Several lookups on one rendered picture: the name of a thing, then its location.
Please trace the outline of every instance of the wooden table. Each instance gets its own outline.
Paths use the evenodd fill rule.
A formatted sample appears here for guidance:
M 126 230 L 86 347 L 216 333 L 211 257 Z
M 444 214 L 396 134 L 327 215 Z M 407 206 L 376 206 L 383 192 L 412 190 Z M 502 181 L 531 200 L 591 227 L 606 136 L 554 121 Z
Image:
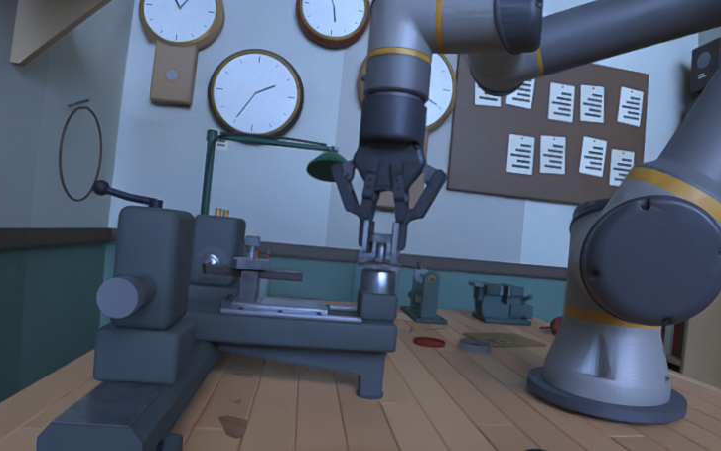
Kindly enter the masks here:
M 689 401 L 684 419 L 663 426 L 602 421 L 534 396 L 527 372 L 549 347 L 459 351 L 464 332 L 516 332 L 549 345 L 532 326 L 484 324 L 471 312 L 441 310 L 446 326 L 400 313 L 396 352 L 386 358 L 384 398 L 356 397 L 355 376 L 225 353 L 174 427 L 186 451 L 721 451 L 721 390 L 672 373 Z M 442 338 L 423 348 L 414 336 Z M 40 432 L 98 385 L 92 352 L 0 404 L 0 451 L 29 451 Z M 223 416 L 248 420 L 228 437 Z

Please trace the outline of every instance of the wire ring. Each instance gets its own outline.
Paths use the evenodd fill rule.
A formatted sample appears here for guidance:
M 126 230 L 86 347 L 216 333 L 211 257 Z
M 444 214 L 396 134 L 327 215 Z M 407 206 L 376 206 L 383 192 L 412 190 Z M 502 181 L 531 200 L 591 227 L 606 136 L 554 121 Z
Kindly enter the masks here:
M 71 115 L 68 116 L 68 119 L 66 120 L 66 124 L 63 126 L 63 134 L 60 136 L 60 183 L 63 184 L 63 190 L 65 190 L 66 195 L 68 195 L 69 198 L 71 198 L 72 201 L 81 202 L 87 199 L 87 196 L 90 196 L 90 193 L 93 192 L 93 184 L 90 184 L 90 189 L 87 190 L 87 194 L 85 194 L 80 199 L 75 198 L 71 195 L 71 192 L 68 191 L 68 187 L 66 186 L 66 178 L 63 175 L 63 144 L 66 140 L 66 131 L 68 130 L 68 125 L 71 123 L 71 119 L 73 116 L 80 111 L 81 109 L 86 109 L 91 116 L 93 116 L 93 120 L 95 120 L 95 127 L 98 130 L 98 167 L 95 170 L 95 178 L 93 179 L 93 182 L 98 180 L 98 174 L 101 172 L 101 160 L 104 158 L 104 142 L 101 140 L 101 124 L 98 123 L 98 117 L 96 117 L 95 113 L 92 109 L 88 108 L 87 106 L 80 106 L 79 108 L 75 109 L 71 112 Z

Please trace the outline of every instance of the small green machine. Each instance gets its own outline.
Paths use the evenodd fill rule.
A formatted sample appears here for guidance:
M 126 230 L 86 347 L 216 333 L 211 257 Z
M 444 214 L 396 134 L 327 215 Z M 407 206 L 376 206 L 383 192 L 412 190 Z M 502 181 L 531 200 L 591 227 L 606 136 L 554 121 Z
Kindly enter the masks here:
M 475 312 L 472 316 L 484 323 L 530 325 L 533 306 L 524 288 L 504 283 L 469 282 L 475 287 Z
M 436 310 L 439 307 L 439 274 L 421 267 L 416 263 L 413 273 L 413 289 L 408 293 L 410 306 L 402 307 L 411 319 L 417 323 L 447 324 Z

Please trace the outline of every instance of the green lampshade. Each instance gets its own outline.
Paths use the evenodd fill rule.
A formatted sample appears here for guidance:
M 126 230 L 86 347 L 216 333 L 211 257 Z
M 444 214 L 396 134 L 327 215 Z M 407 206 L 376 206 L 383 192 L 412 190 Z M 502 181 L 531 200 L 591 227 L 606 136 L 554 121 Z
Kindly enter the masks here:
M 347 163 L 347 160 L 338 152 L 325 152 L 308 163 L 308 174 L 325 182 L 335 182 L 331 168 L 336 163 L 344 164 Z

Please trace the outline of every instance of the brown bulletin board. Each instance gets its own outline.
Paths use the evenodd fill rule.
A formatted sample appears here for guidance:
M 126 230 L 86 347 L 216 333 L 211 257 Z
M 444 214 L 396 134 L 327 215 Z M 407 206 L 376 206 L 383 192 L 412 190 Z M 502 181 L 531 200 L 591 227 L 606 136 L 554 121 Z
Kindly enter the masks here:
M 586 65 L 537 78 L 531 109 L 507 105 L 505 97 L 500 107 L 478 106 L 475 105 L 475 82 L 467 60 L 460 57 L 447 189 L 566 204 L 610 197 L 617 189 L 609 184 L 612 149 L 634 152 L 634 165 L 645 160 L 648 78 L 647 74 Z M 548 119 L 552 82 L 575 86 L 572 123 Z M 581 85 L 604 88 L 604 123 L 580 120 Z M 639 127 L 617 121 L 622 87 L 644 93 Z M 535 139 L 532 175 L 506 170 L 512 134 Z M 541 136 L 566 138 L 564 174 L 540 172 Z M 608 143 L 603 177 L 579 172 L 584 137 Z

